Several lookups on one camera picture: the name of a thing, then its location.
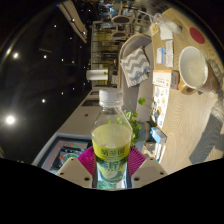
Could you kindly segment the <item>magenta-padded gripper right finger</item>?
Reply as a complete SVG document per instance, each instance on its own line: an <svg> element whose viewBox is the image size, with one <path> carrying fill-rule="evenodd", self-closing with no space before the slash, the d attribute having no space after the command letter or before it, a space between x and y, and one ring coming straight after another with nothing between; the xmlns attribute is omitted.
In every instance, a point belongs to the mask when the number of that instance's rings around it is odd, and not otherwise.
<svg viewBox="0 0 224 224"><path fill-rule="evenodd" d="M127 187L140 188L167 175L153 157L146 157L134 147L130 148L127 163Z"/></svg>

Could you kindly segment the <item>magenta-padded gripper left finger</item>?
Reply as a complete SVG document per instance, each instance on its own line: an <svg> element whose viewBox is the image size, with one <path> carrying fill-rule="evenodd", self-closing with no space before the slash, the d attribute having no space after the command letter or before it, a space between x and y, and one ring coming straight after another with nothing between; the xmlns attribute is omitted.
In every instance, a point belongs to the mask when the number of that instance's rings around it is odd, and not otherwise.
<svg viewBox="0 0 224 224"><path fill-rule="evenodd" d="M81 187L95 188L98 175L93 148L89 147L78 157L70 157L56 175Z"/></svg>

